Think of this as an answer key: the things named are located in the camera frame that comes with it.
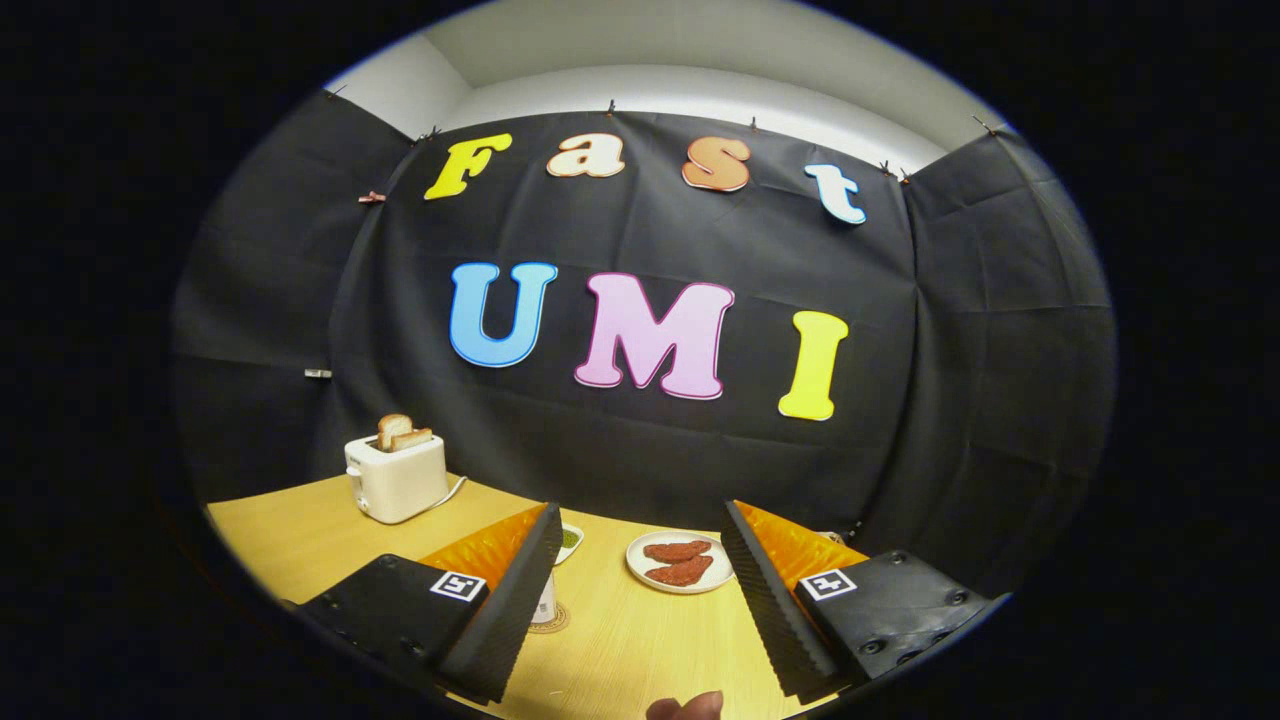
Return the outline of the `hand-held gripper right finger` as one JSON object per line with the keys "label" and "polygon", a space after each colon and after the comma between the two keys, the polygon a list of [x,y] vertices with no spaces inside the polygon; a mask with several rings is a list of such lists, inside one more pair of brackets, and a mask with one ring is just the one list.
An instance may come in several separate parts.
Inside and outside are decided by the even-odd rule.
{"label": "hand-held gripper right finger", "polygon": [[865,556],[740,501],[721,533],[782,692],[864,694],[975,630],[986,598],[902,550]]}

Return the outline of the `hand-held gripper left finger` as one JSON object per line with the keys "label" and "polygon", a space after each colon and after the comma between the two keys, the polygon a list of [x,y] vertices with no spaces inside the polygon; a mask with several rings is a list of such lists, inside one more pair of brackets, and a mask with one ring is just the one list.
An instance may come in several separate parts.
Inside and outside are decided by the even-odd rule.
{"label": "hand-held gripper left finger", "polygon": [[561,548],[538,503],[420,559],[384,553],[298,606],[340,650],[416,691],[503,698]]}

